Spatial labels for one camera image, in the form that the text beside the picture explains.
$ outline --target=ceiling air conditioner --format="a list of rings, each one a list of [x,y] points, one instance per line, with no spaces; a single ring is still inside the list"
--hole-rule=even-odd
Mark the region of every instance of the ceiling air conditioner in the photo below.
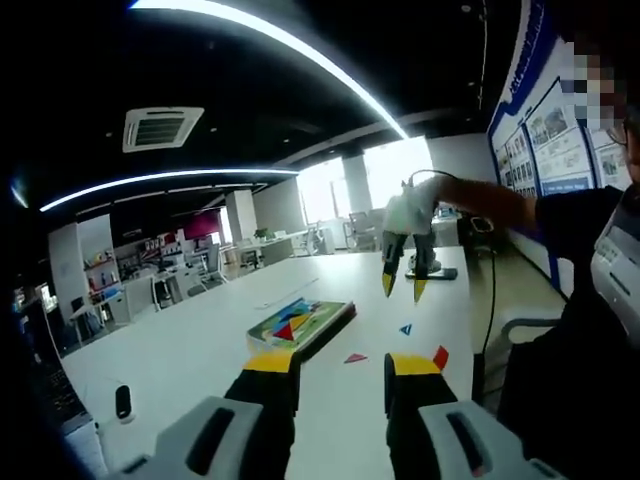
[[[199,107],[129,110],[124,122],[122,151],[181,147],[203,112],[204,108]]]

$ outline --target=office room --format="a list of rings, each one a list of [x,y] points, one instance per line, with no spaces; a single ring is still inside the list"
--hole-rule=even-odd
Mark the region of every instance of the office room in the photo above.
[[[640,104],[588,9],[98,3],[34,20],[65,60],[28,102],[57,113],[8,186],[8,334],[56,470],[588,472],[568,406],[624,413],[640,366]],[[595,118],[572,89],[605,58],[628,91]]]

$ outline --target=shelf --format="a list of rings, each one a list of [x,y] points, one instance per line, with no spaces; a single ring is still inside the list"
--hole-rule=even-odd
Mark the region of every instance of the shelf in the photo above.
[[[106,289],[107,289],[107,288],[109,288],[109,287],[113,287],[114,285],[117,285],[118,283],[120,283],[120,282],[116,280],[115,282],[107,283],[107,284],[106,284],[105,286],[103,286],[103,287],[96,288],[95,290],[93,290],[93,291],[91,292],[91,296],[93,297],[93,296],[95,296],[97,293],[100,293],[101,291],[106,290]]]
[[[85,268],[84,268],[84,271],[85,271],[85,272],[88,272],[89,270],[93,270],[94,268],[98,268],[98,267],[100,267],[100,266],[102,266],[102,265],[106,265],[107,263],[111,263],[111,262],[113,262],[114,260],[115,260],[115,257],[111,257],[111,258],[108,258],[107,260],[103,260],[103,261],[101,261],[101,262],[94,263],[94,264],[93,264],[93,265],[91,265],[90,267],[85,267]]]

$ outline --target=black ceiling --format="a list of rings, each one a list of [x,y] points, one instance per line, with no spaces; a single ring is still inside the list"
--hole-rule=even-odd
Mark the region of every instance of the black ceiling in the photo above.
[[[19,17],[24,22],[16,69],[20,148],[13,178],[35,212],[63,195],[128,176],[193,167],[269,167],[381,120],[316,64],[244,26],[194,13],[128,10],[130,2],[52,3]],[[410,134],[428,136],[486,131],[519,23],[519,2],[486,0],[488,44],[481,83],[485,26],[480,0],[221,3],[314,46],[395,118],[440,112],[406,127]],[[470,7],[468,13],[464,6]],[[122,153],[125,113],[150,106],[198,106],[205,112],[182,148]],[[290,167],[397,138],[386,129],[321,149]],[[274,179],[198,177],[135,184],[87,195],[44,215],[69,218],[145,192],[247,181]],[[165,195],[162,207],[177,214],[219,194],[197,191],[183,194],[183,200]]]

